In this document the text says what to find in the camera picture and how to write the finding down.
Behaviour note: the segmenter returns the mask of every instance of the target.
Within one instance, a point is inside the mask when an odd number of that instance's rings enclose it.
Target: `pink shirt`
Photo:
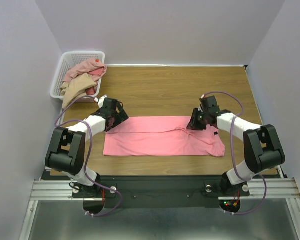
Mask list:
[[[130,117],[105,135],[106,156],[204,156],[223,157],[225,145],[219,130],[187,130],[189,116]]]

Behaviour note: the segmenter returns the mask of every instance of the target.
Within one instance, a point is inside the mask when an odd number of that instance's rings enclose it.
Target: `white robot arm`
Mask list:
[[[228,110],[220,110],[214,96],[203,97],[200,102],[200,107],[193,110],[188,129],[202,131],[211,125],[230,133],[235,118],[232,134],[244,143],[244,161],[236,166],[240,177],[234,168],[225,172],[222,175],[222,189],[226,191],[285,162],[285,154],[274,126],[254,124],[236,117]]]
[[[122,103],[116,99],[105,95],[99,99],[98,105],[99,110],[83,120],[90,126],[92,136],[107,132],[129,118]],[[45,165],[90,187],[94,183],[87,178],[86,173],[94,181],[97,181],[99,175],[88,167],[86,170],[84,168],[85,142],[90,139],[86,124],[80,122],[67,128],[57,127],[52,134]]]

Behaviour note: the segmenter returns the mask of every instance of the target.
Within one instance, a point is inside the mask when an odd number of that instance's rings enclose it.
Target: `pink cloth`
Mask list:
[[[104,69],[101,67],[99,69],[88,72],[88,74],[101,77],[104,74]]]
[[[79,75],[94,72],[97,70],[97,73],[91,74],[92,80],[98,83],[98,80],[103,77],[107,72],[107,66],[102,62],[98,62],[95,58],[89,58],[88,60],[83,61],[82,63],[77,64],[75,67],[71,68],[64,76],[63,81],[70,83],[72,79],[76,78]]]
[[[85,92],[88,96],[91,96],[91,95],[95,95],[96,94],[96,91],[93,87],[90,87],[86,90]]]
[[[225,145],[213,126],[187,130],[189,116],[130,117],[105,135],[106,156],[223,157]]]

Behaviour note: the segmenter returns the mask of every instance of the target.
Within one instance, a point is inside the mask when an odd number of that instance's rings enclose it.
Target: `wooden table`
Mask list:
[[[191,116],[199,98],[210,91],[225,91],[239,98],[245,120],[261,124],[256,103],[243,67],[109,67],[102,78],[99,97],[107,94],[124,103],[130,117]],[[216,94],[222,110],[239,113],[233,99]],[[98,110],[96,103],[75,103],[64,121],[84,119]],[[93,137],[88,167],[101,175],[221,175],[232,168],[230,135],[221,131],[224,157],[213,156],[104,156],[105,133]],[[235,139],[236,163],[244,159],[243,143]],[[86,154],[89,143],[86,143]],[[271,169],[267,174],[276,174]]]

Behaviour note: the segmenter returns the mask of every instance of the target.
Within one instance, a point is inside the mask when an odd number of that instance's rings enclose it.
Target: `laundry basket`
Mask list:
[[[66,73],[70,68],[75,65],[84,62],[90,58],[99,59],[101,63],[105,62],[106,55],[102,51],[68,51],[65,52],[59,61],[58,68],[54,75],[53,83],[50,89],[50,96],[55,99],[64,100],[64,96],[61,95],[60,87],[63,84]],[[101,78],[98,81],[97,89],[93,97],[97,97],[100,92]],[[78,102],[92,102],[91,98],[81,99]]]

